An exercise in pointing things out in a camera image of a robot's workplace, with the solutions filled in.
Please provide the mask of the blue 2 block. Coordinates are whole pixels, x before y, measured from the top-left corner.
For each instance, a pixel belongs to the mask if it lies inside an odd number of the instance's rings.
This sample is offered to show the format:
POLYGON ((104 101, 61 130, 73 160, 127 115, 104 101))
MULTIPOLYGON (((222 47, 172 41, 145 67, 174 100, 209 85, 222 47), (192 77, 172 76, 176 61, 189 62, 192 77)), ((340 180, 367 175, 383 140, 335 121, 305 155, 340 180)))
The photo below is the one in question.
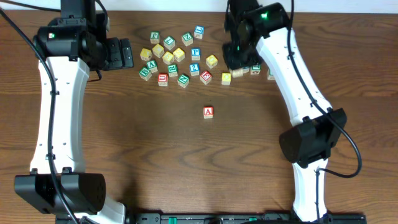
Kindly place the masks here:
POLYGON ((190 75, 197 76, 200 73, 200 68, 198 63, 191 63, 190 66, 190 75))

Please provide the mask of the red A block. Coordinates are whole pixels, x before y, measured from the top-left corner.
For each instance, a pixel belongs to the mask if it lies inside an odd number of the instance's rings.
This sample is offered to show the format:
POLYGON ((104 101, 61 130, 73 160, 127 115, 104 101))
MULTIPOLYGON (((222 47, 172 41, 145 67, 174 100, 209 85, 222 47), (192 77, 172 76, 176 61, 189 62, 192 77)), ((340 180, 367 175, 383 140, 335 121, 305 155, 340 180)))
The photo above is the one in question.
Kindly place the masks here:
POLYGON ((203 117, 205 119, 211 119, 214 116, 214 109, 212 106, 206 106, 203 108, 203 117))

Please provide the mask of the red I block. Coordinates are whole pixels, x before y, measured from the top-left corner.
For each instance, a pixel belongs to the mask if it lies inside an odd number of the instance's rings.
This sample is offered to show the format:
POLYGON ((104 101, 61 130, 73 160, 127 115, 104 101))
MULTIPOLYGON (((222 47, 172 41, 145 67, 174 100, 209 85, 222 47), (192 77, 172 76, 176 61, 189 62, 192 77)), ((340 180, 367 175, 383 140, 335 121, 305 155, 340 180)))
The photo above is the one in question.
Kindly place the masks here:
POLYGON ((235 69, 235 70, 230 70, 231 76, 233 78, 239 78, 244 75, 243 68, 235 69))

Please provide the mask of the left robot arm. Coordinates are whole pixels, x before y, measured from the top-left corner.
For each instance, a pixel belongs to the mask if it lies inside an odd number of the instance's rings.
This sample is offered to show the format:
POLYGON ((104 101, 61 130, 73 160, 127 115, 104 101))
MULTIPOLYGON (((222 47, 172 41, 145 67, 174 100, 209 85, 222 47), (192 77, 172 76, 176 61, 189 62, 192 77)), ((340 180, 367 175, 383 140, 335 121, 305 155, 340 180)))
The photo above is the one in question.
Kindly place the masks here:
POLYGON ((62 1, 60 16, 29 46, 39 59, 39 134, 18 196, 57 223, 132 223, 126 206, 106 192, 102 174, 87 173, 81 143, 83 99, 90 72, 131 68, 127 39, 107 38, 109 17, 99 1, 62 1))

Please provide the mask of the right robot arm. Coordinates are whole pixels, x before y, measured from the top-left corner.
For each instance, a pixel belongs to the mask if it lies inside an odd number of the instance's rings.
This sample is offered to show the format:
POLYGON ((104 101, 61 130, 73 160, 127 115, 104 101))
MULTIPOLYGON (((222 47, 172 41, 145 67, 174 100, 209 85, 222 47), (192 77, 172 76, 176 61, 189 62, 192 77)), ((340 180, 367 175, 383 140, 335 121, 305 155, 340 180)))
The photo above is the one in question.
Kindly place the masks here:
POLYGON ((343 109, 333 109, 313 81, 292 21, 278 2, 228 1, 224 29, 231 41, 223 45, 223 57, 230 70, 264 62, 273 74, 292 125, 280 134, 279 145, 294 170, 293 213, 301 222, 315 222, 327 213, 324 171, 347 117, 343 109))

